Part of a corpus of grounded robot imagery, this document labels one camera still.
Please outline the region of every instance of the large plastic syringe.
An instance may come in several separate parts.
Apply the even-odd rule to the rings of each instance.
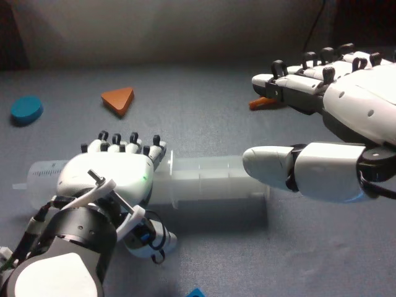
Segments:
[[[38,209],[56,194],[59,175],[67,160],[34,163],[27,177],[27,198]],[[176,158],[173,151],[154,173],[150,204],[185,200],[243,199],[252,193],[268,194],[269,187],[251,178],[241,156]]]

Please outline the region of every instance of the gray wall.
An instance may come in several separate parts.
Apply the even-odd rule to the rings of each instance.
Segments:
[[[225,59],[295,48],[320,0],[9,0],[33,68]],[[328,1],[312,38],[326,46]]]

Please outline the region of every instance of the orange triangle block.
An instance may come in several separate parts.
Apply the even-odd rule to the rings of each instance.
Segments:
[[[134,98],[133,88],[121,88],[102,93],[103,103],[119,116],[124,116]]]

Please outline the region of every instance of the gray table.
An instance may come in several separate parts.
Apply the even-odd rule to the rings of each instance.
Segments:
[[[145,142],[160,134],[179,157],[242,154],[257,145],[338,141],[318,115],[291,108],[251,112],[251,77],[272,57],[211,65],[137,66],[89,71],[0,74],[0,245],[15,248],[33,213],[24,191],[38,160],[72,158],[102,129]],[[101,92],[135,88],[123,119],[102,106]],[[38,95],[41,118],[9,122],[12,102]],[[179,238],[156,266],[120,244],[105,280],[107,296],[395,296],[396,203],[335,205],[272,190],[263,199],[180,203],[158,209]]]

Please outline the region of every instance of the blue round block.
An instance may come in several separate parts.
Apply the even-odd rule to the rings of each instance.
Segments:
[[[21,97],[11,107],[13,119],[20,125],[28,125],[43,113],[43,105],[36,96]]]

